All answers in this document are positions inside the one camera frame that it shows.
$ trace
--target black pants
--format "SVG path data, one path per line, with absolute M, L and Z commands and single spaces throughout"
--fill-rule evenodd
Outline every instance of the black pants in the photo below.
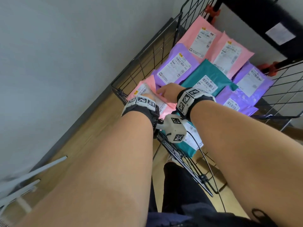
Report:
M 184 211 L 181 206 L 195 203 L 206 203 L 214 208 L 203 189 L 183 167 L 180 167 L 173 162 L 166 163 L 164 165 L 164 174 L 165 180 L 162 212 L 184 215 Z M 149 212 L 157 212 L 152 181 L 149 198 Z

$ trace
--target black wire grid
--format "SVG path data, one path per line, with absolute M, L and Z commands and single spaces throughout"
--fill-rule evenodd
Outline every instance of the black wire grid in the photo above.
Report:
M 206 7 L 210 5 L 213 6 L 214 11 L 218 11 L 222 3 L 222 0 L 187 0 L 181 7 L 180 13 L 173 20 L 169 21 L 115 78 L 112 82 L 114 94 L 126 104 L 126 97 L 141 80 L 150 76 L 152 71 L 157 69 L 167 59 L 172 47 L 199 15 L 207 18 L 209 22 L 212 21 L 213 18 L 205 12 Z M 293 118 L 298 118 L 303 114 L 303 110 L 301 109 L 296 115 L 285 115 L 288 109 L 294 111 L 294 107 L 296 108 L 300 103 L 303 103 L 303 62 L 279 69 L 278 75 L 272 79 L 274 80 L 273 86 L 263 96 L 263 99 L 256 104 L 262 115 L 252 117 L 266 120 L 266 123 L 274 121 L 280 125 L 280 130 L 282 131 L 291 125 L 290 121 Z M 225 182 L 219 191 L 214 189 L 213 184 L 210 183 L 214 179 L 209 175 L 209 171 L 203 174 L 195 162 L 170 143 L 162 133 L 157 134 L 157 139 L 161 142 L 160 145 L 163 145 L 169 154 L 187 169 L 193 179 L 210 196 L 213 197 L 212 191 L 218 194 L 226 186 L 227 183 Z

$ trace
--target black metal frame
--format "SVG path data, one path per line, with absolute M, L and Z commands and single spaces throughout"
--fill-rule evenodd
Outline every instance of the black metal frame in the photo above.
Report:
M 180 13 L 172 19 L 170 22 L 168 22 L 158 33 L 155 38 L 153 38 L 144 49 L 127 65 L 126 68 L 123 69 L 123 71 L 115 78 L 115 80 L 112 82 L 112 90 L 114 94 L 124 103 L 127 103 L 126 97 L 128 94 L 136 87 L 138 82 L 140 80 L 145 79 L 148 77 L 151 72 L 156 69 L 159 65 L 163 63 L 163 61 L 167 58 L 170 49 L 176 44 L 176 42 L 183 36 L 183 34 L 186 32 L 186 30 L 190 27 L 190 25 L 194 22 L 194 20 L 197 18 L 198 15 L 203 16 L 204 18 L 207 17 L 207 20 L 209 22 L 212 21 L 213 17 L 211 17 L 209 14 L 205 12 L 205 9 L 208 5 L 213 6 L 214 11 L 218 11 L 221 7 L 221 4 L 223 3 L 223 0 L 186 0 L 186 2 L 182 5 Z M 188 7 L 188 11 L 184 14 L 183 10 L 184 8 Z M 291 67 L 295 65 L 302 64 L 303 62 L 292 64 L 287 67 L 285 67 L 286 63 L 281 62 L 279 65 L 277 65 L 278 68 L 280 68 L 278 71 L 289 70 Z M 284 78 L 286 76 L 283 76 L 285 72 L 278 78 L 276 78 L 275 83 L 280 80 L 281 78 Z M 303 80 L 303 76 L 300 80 L 293 81 L 293 86 L 295 86 L 299 81 Z M 299 91 L 291 91 L 292 87 L 286 92 L 286 93 L 279 93 L 275 95 L 282 95 L 281 99 L 288 93 L 294 93 L 295 95 L 298 92 L 303 92 L 303 90 Z M 265 106 L 265 108 L 269 107 L 269 110 L 263 110 L 264 115 L 263 116 L 253 116 L 254 118 L 258 119 L 266 119 L 268 122 L 271 119 L 278 119 L 279 121 L 283 121 L 284 124 L 282 125 L 282 129 L 285 129 L 286 126 L 290 124 L 291 119 L 298 118 L 303 114 L 303 111 L 295 116 L 281 116 L 279 114 L 279 111 L 275 111 L 273 107 L 278 104 L 283 104 L 283 107 L 290 103 L 303 103 L 303 102 L 290 102 L 288 100 L 286 103 L 277 103 L 274 104 L 260 104 L 256 107 L 258 107 L 260 110 L 262 110 L 262 107 Z M 200 169 L 196 166 L 196 164 L 193 162 L 191 158 L 188 158 L 180 149 L 176 148 L 172 143 L 170 143 L 167 138 L 162 134 L 157 134 L 157 139 L 161 142 L 160 145 L 163 145 L 166 150 L 185 168 L 187 171 L 192 175 L 194 180 L 199 183 L 200 186 L 203 187 L 203 189 L 210 195 L 213 196 L 212 192 L 208 188 L 207 184 L 211 187 L 214 193 L 218 193 L 221 191 L 224 186 L 222 186 L 219 191 L 215 190 L 211 184 L 209 183 L 208 179 L 206 178 L 205 174 L 203 174 Z

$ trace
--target purple mailer bag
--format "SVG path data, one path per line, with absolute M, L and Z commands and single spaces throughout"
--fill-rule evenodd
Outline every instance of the purple mailer bag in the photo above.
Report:
M 273 84 L 272 80 L 249 62 L 240 69 L 233 82 L 239 87 L 235 93 L 251 106 L 254 106 Z
M 197 67 L 199 62 L 182 43 L 176 44 L 169 53 L 168 59 L 152 72 L 156 85 L 169 83 L 179 84 L 185 80 Z
M 223 106 L 241 112 L 247 116 L 254 114 L 258 108 L 250 106 L 246 101 L 241 99 L 236 91 L 232 91 L 229 87 L 225 87 L 216 97 L 216 101 Z

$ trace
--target orange clip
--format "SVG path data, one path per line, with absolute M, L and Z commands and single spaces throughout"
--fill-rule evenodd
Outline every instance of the orange clip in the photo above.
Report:
M 212 21 L 211 21 L 211 24 L 213 25 L 216 21 L 216 18 L 217 16 L 220 15 L 220 12 L 221 10 L 218 10 L 218 11 L 214 11 L 214 8 L 211 6 L 211 5 L 208 5 L 206 8 L 205 8 L 205 12 L 207 14 L 209 14 L 211 17 L 213 17 Z
M 275 61 L 274 63 L 272 63 L 272 65 L 269 64 L 262 64 L 257 66 L 258 69 L 263 70 L 265 68 L 269 69 L 269 73 L 267 74 L 268 76 L 275 76 L 277 74 L 277 69 L 275 67 L 276 64 L 278 64 L 279 62 Z

